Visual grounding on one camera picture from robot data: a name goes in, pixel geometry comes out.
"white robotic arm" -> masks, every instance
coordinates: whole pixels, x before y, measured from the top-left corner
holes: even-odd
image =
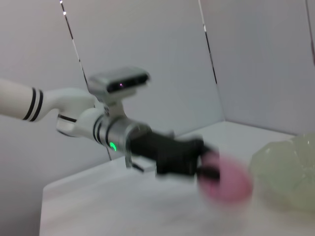
[[[125,115],[122,99],[134,95],[149,78],[146,71],[135,67],[97,74],[88,80],[90,93],[75,88],[41,91],[0,79],[0,115],[35,122],[57,109],[60,133],[86,137],[122,152],[127,167],[143,171],[131,159],[132,155],[141,155],[156,161],[160,175],[203,174],[219,179],[217,169],[197,166],[200,155],[210,150],[202,140],[175,141]]]

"pink ball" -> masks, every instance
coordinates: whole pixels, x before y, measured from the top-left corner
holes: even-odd
[[[247,169],[233,159],[209,152],[201,158],[202,166],[213,166],[220,170],[220,181],[215,182],[200,176],[199,187],[207,198],[235,204],[252,195],[252,179]]]

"camera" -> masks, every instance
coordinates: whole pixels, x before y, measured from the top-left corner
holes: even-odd
[[[91,76],[88,88],[100,102],[111,105],[134,95],[136,89],[145,86],[149,80],[147,71],[138,67],[123,67]]]

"white backdrop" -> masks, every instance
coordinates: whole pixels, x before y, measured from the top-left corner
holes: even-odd
[[[151,73],[152,86],[125,103],[131,117],[177,133],[222,119],[197,2],[64,3],[88,75],[128,64]],[[0,77],[86,89],[59,0],[1,1],[0,31]],[[92,141],[55,132],[56,115],[0,116],[0,235],[37,235],[42,188],[108,160]]]
[[[201,3],[225,118],[290,133],[315,131],[305,1]]]
[[[182,134],[222,120],[198,1],[66,0],[87,76],[124,65],[152,84],[125,101],[130,117]]]

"clear plastic bag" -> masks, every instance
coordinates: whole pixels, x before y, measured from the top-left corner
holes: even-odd
[[[252,156],[250,172],[283,202],[315,211],[315,133],[267,144]]]

